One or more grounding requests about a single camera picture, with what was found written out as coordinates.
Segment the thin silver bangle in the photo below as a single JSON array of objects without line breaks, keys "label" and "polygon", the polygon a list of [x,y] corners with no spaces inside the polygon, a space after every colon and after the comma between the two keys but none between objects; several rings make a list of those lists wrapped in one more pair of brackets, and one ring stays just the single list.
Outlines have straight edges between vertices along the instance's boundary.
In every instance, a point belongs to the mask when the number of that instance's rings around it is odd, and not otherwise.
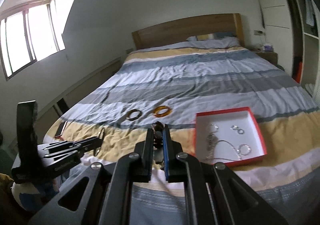
[{"label": "thin silver bangle", "polygon": [[98,136],[97,136],[97,144],[93,150],[93,155],[96,157],[98,155],[98,153],[100,152],[100,149],[101,149],[101,146],[103,144],[103,141],[104,141],[104,138],[105,138],[105,129],[104,127],[101,128]]}]

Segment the dark brown bangle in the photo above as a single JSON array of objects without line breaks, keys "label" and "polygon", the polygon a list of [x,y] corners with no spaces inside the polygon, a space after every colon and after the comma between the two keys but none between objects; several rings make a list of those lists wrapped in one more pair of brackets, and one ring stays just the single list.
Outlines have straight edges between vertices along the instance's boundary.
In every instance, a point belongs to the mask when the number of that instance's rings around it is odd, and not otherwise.
[{"label": "dark brown bangle", "polygon": [[139,109],[131,109],[126,113],[126,120],[135,121],[142,116],[142,111]]}]

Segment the amber orange bangle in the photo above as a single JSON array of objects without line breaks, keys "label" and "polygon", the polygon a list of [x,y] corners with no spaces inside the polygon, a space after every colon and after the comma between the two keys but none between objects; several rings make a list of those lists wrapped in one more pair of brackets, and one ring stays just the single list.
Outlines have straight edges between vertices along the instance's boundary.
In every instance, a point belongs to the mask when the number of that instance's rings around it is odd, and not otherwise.
[{"label": "amber orange bangle", "polygon": [[153,110],[153,116],[156,118],[162,118],[169,115],[172,112],[172,109],[169,106],[161,105],[156,107]]}]

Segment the red jewelry box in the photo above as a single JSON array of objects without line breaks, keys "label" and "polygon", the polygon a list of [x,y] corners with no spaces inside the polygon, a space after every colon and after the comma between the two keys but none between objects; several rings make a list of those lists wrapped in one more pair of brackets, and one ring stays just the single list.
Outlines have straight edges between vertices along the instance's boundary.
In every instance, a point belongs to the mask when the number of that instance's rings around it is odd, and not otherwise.
[{"label": "red jewelry box", "polygon": [[[218,141],[207,151],[206,138],[211,132]],[[197,113],[194,147],[198,160],[230,167],[251,164],[267,155],[264,137],[249,107]]]}]

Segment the silver watch in box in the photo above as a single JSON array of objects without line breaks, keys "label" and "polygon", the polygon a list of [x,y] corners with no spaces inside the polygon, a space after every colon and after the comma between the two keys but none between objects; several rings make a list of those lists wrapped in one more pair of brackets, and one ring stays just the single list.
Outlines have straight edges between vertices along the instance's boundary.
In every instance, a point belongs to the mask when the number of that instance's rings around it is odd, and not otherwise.
[{"label": "silver watch in box", "polygon": [[218,141],[218,138],[217,138],[217,136],[215,135],[215,133],[209,133],[208,135],[207,135],[207,138],[206,138],[206,140],[207,140],[207,151],[210,151],[210,150],[212,150],[213,148],[214,148],[214,146],[215,146],[215,144],[217,143],[217,141]]}]

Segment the striped duvet cover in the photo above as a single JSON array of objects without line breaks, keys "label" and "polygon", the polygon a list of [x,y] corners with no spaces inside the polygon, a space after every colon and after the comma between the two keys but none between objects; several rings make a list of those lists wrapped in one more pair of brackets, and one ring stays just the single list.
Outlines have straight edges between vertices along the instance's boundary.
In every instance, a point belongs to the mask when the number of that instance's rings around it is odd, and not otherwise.
[{"label": "striped duvet cover", "polygon": [[[171,138],[195,153],[197,113],[249,107],[265,140],[261,161],[235,167],[235,173],[289,224],[319,224],[319,105],[283,70],[244,47],[201,49],[191,42],[142,49],[128,55],[120,70],[63,114],[44,136],[82,140],[105,129],[101,151],[87,153],[63,179],[70,182],[89,164],[108,164],[143,141],[161,105]],[[142,116],[126,120],[139,109]]]}]

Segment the window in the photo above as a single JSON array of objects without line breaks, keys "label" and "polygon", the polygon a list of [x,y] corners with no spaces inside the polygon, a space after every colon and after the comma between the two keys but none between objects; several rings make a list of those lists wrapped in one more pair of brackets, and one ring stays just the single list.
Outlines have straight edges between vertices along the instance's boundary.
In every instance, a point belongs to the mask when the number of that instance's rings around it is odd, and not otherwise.
[{"label": "window", "polygon": [[27,0],[1,12],[1,66],[6,80],[64,49],[54,0]]}]

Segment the red bag in wardrobe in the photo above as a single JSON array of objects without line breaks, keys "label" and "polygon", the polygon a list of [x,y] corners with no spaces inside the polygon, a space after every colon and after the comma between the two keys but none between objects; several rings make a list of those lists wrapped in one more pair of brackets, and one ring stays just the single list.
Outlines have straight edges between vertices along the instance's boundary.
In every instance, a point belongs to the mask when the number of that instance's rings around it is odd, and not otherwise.
[{"label": "red bag in wardrobe", "polygon": [[299,62],[296,62],[293,67],[293,77],[292,78],[297,83],[300,83],[301,75],[302,75],[302,61],[299,61]]}]

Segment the wooden nightstand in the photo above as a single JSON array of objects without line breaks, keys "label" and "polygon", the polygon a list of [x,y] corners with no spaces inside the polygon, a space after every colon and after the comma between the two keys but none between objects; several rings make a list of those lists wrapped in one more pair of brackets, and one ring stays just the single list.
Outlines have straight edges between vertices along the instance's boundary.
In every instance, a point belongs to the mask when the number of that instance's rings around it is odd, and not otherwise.
[{"label": "wooden nightstand", "polygon": [[278,54],[276,52],[261,50],[253,50],[253,52],[275,66],[278,64]]}]

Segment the purple tissue box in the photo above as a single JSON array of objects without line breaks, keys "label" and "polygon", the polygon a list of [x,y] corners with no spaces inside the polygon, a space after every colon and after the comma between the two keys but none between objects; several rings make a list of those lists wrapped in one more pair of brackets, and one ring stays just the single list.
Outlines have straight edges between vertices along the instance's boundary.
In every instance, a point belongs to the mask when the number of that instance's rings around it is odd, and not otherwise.
[{"label": "purple tissue box", "polygon": [[265,43],[263,45],[263,51],[265,52],[273,52],[273,45],[270,43]]}]

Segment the light blue pillow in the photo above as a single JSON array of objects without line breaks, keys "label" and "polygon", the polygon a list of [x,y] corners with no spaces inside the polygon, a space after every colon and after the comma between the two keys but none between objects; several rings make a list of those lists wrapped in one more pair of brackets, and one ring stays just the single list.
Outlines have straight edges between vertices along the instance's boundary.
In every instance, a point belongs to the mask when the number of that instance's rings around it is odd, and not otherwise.
[{"label": "light blue pillow", "polygon": [[241,46],[239,40],[236,37],[225,37],[222,39],[206,39],[196,40],[195,36],[187,38],[188,42],[191,42],[192,46],[201,49],[223,49],[235,46]]}]

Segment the wooden headboard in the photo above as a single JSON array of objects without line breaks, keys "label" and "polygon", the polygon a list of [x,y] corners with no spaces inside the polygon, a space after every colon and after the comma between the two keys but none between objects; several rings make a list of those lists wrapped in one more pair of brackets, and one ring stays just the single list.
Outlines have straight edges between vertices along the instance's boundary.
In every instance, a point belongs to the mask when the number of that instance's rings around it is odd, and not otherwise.
[{"label": "wooden headboard", "polygon": [[132,33],[136,49],[147,49],[184,42],[190,36],[216,32],[233,32],[245,46],[241,15],[238,13],[208,14],[187,17],[153,25]]}]

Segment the striped pillow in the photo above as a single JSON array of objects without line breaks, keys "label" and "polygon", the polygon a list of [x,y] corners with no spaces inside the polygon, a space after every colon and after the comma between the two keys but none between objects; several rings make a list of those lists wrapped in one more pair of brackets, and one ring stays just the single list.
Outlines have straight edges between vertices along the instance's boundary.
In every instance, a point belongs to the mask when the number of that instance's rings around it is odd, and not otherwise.
[{"label": "striped pillow", "polygon": [[197,40],[223,39],[226,37],[234,37],[233,32],[215,32],[196,36]]}]

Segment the hanging white shirt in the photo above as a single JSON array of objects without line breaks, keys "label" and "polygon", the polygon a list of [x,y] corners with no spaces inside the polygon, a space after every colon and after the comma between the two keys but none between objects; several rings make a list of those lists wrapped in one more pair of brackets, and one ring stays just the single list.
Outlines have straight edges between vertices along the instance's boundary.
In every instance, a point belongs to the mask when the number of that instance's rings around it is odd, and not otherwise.
[{"label": "hanging white shirt", "polygon": [[315,19],[314,19],[314,9],[312,0],[305,0],[305,12],[306,12],[306,19],[305,22],[310,27],[315,26]]}]

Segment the white wardrobe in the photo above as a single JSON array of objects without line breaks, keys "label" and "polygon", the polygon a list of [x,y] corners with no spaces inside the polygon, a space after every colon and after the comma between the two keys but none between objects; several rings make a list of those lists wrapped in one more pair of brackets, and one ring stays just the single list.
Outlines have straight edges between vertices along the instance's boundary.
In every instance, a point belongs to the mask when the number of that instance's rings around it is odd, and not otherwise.
[{"label": "white wardrobe", "polygon": [[302,61],[301,86],[319,101],[319,8],[312,0],[315,26],[306,24],[305,0],[258,0],[267,43],[278,54],[279,65],[293,77]]}]

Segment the low white wall cabinet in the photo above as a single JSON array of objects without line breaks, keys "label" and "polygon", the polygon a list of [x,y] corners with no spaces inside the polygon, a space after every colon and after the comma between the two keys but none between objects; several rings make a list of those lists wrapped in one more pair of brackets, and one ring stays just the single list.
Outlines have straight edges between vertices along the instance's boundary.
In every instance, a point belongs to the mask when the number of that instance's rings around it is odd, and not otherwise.
[{"label": "low white wall cabinet", "polygon": [[40,110],[35,124],[36,133],[43,137],[52,124],[81,99],[96,90],[121,67],[121,58],[116,58],[72,85]]}]

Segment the wall socket panel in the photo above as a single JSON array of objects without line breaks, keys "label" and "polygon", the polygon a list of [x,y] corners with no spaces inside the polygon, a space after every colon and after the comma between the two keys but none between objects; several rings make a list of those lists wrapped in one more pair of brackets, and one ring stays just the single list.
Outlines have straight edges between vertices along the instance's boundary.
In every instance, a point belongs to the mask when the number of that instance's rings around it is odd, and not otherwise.
[{"label": "wall socket panel", "polygon": [[262,36],[262,35],[264,35],[264,32],[262,30],[254,30],[254,35],[255,36]]}]

